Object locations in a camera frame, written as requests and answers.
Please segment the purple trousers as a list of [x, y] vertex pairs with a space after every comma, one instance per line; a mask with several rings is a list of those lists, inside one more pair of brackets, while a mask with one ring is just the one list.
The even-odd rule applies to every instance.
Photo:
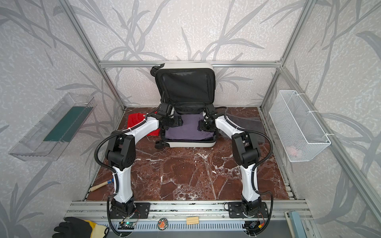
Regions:
[[214, 136], [213, 132], [198, 130], [202, 114], [181, 115], [183, 124], [179, 127], [169, 128], [165, 131], [165, 138], [170, 140], [205, 140]]

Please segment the red t-shirt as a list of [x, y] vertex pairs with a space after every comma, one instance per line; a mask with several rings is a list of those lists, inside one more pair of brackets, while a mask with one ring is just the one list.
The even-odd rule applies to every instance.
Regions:
[[[138, 125], [145, 119], [145, 116], [146, 114], [143, 114], [143, 113], [130, 114], [127, 120], [127, 128], [132, 128], [133, 126]], [[160, 129], [157, 129], [149, 133], [147, 136], [159, 136], [159, 135], [160, 135]]]

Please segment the grey towel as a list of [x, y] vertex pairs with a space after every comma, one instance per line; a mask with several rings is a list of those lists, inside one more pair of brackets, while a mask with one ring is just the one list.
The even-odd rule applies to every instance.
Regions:
[[227, 117], [240, 128], [244, 128], [251, 131], [257, 131], [259, 133], [265, 134], [265, 128], [261, 118], [241, 118], [231, 114], [227, 114]]

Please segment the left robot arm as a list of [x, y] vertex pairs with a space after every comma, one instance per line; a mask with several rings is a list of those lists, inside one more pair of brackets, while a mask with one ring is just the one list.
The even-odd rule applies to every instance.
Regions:
[[125, 130], [112, 132], [96, 147], [95, 162], [110, 170], [114, 179], [114, 193], [108, 197], [108, 217], [111, 211], [122, 217], [134, 214], [136, 207], [131, 170], [136, 160], [136, 144], [164, 125], [181, 125], [180, 122], [173, 120], [172, 111], [172, 105], [161, 103], [155, 111], [144, 115], [139, 123]]

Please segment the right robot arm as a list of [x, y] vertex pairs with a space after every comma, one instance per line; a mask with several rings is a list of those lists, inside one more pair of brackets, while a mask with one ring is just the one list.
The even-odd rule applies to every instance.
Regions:
[[234, 123], [227, 116], [227, 112], [218, 113], [212, 104], [204, 108], [204, 119], [199, 122], [202, 131], [222, 131], [232, 142], [233, 157], [241, 170], [242, 177], [242, 211], [247, 217], [254, 217], [262, 207], [261, 193], [258, 187], [257, 168], [264, 163], [272, 154], [272, 146], [264, 159], [261, 157], [261, 149], [258, 136], [269, 138], [258, 131], [245, 129]]

